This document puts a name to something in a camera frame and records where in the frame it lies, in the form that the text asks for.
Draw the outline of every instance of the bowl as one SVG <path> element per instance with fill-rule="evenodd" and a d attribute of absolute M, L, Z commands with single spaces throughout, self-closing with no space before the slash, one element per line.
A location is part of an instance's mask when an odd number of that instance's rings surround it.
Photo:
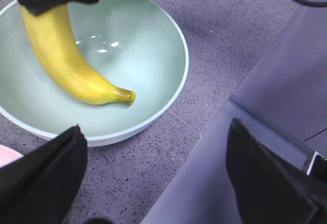
<path fill-rule="evenodd" d="M 13 1 L 0 11 L 0 113 L 46 140 L 75 125 L 90 147 L 130 138 L 179 95 L 189 65 L 185 38 L 150 0 L 70 3 L 69 14 L 84 57 L 112 83 L 135 91 L 134 103 L 89 105 L 59 88 L 36 59 Z"/>

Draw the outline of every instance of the banana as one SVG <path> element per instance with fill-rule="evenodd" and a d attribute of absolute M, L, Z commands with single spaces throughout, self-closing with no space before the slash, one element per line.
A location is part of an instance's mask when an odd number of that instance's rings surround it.
<path fill-rule="evenodd" d="M 71 27 L 68 4 L 34 16 L 21 6 L 34 53 L 48 75 L 76 99 L 94 105 L 131 103 L 135 93 L 119 88 L 97 72 L 83 57 Z"/>

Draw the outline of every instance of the pink object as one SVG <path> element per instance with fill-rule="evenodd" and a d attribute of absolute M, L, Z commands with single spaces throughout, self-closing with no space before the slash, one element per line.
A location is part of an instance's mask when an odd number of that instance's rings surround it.
<path fill-rule="evenodd" d="M 0 167 L 21 158 L 23 155 L 7 146 L 0 145 Z"/>

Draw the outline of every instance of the countertop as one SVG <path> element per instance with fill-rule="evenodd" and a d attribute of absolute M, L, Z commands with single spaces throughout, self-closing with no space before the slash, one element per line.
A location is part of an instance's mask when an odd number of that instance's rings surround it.
<path fill-rule="evenodd" d="M 10 1 L 0 0 L 0 9 Z M 185 86 L 141 133 L 88 149 L 86 175 L 65 224 L 91 217 L 140 223 L 298 7 L 291 0 L 153 1 L 174 18 L 186 38 L 190 67 Z M 0 143 L 26 154 L 45 141 L 0 115 Z"/>

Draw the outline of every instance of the bowl rim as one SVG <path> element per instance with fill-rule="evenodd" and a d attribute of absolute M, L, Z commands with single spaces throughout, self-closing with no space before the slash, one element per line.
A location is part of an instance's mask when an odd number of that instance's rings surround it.
<path fill-rule="evenodd" d="M 86 140 L 90 143 L 92 143 L 93 141 L 101 141 L 101 140 L 106 140 L 106 139 L 112 139 L 115 137 L 119 137 L 122 135 L 127 135 L 130 133 L 133 133 L 134 131 L 137 131 L 140 128 L 145 128 L 147 125 L 149 125 L 151 122 L 153 122 L 155 119 L 157 119 L 160 115 L 162 115 L 167 109 L 168 107 L 170 107 L 170 105 L 172 105 L 172 103 L 176 100 L 176 98 L 178 97 L 178 95 L 180 94 L 182 88 L 184 87 L 184 84 L 186 82 L 186 77 L 188 75 L 188 70 L 189 70 L 189 51 L 188 51 L 188 46 L 186 43 L 186 39 L 180 29 L 180 27 L 178 26 L 178 24 L 176 23 L 176 21 L 157 3 L 155 3 L 152 0 L 147 0 L 148 2 L 154 4 L 173 24 L 173 26 L 175 27 L 175 29 L 177 30 L 182 43 L 183 43 L 183 47 L 184 47 L 184 54 L 185 54 L 185 69 L 184 69 L 184 73 L 181 79 L 181 82 L 177 88 L 177 90 L 175 91 L 174 95 L 170 98 L 170 100 L 165 104 L 165 106 L 163 106 L 160 110 L 158 110 L 155 114 L 153 114 L 151 117 L 147 118 L 146 120 L 130 127 L 124 130 L 121 130 L 119 132 L 114 132 L 114 133 L 110 133 L 110 134 L 104 134 L 104 135 L 98 135 L 98 136 L 85 136 Z M 4 8 L 2 8 L 0 10 L 0 17 L 7 12 L 11 7 L 14 7 L 16 4 L 18 4 L 18 0 L 13 0 L 12 2 L 10 2 L 9 4 L 7 4 Z M 19 127 L 31 132 L 32 134 L 38 135 L 41 138 L 55 138 L 56 136 L 58 136 L 58 134 L 54 134 L 54 133 L 50 133 L 50 132 L 46 132 L 40 129 L 37 129 L 33 126 L 30 126 L 22 121 L 20 121 L 19 119 L 15 118 L 14 116 L 12 116 L 9 112 L 7 112 L 1 105 L 0 105 L 0 113 L 6 117 L 7 119 L 9 119 L 10 121 L 12 121 L 13 123 L 15 123 L 16 125 L 18 125 Z"/>

